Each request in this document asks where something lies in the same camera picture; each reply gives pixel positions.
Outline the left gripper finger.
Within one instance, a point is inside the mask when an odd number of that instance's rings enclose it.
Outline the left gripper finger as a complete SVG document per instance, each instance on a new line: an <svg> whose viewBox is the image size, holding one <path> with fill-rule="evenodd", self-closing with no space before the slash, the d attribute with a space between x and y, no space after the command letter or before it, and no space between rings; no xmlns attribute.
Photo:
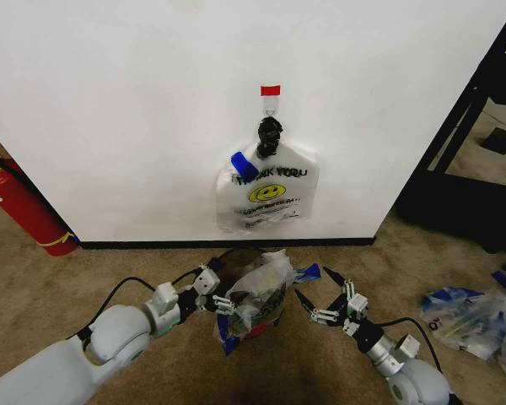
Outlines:
<svg viewBox="0 0 506 405"><path fill-rule="evenodd" d="M243 294L235 294L230 298L214 295L215 313L218 315L243 314L246 310L244 300L245 296Z"/></svg>
<svg viewBox="0 0 506 405"><path fill-rule="evenodd" d="M210 270L214 273L220 272L224 268L224 262L220 257L212 257L206 263L201 263L195 270L196 275L200 275L205 270Z"/></svg>

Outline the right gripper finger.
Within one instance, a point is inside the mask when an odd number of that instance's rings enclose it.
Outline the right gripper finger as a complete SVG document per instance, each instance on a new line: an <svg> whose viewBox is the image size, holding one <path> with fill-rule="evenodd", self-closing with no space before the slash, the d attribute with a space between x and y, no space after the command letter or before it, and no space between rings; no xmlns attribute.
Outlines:
<svg viewBox="0 0 506 405"><path fill-rule="evenodd" d="M323 267L326 274L330 279L338 285L341 293L334 299L331 306L344 306L356 294L354 283L350 278L344 278L340 273L331 270L330 268Z"/></svg>
<svg viewBox="0 0 506 405"><path fill-rule="evenodd" d="M325 310L319 310L315 305L299 290L294 290L301 306L308 313L310 320L322 325L341 325L342 319L339 310L342 308L342 296L339 295L333 300L330 307Z"/></svg>

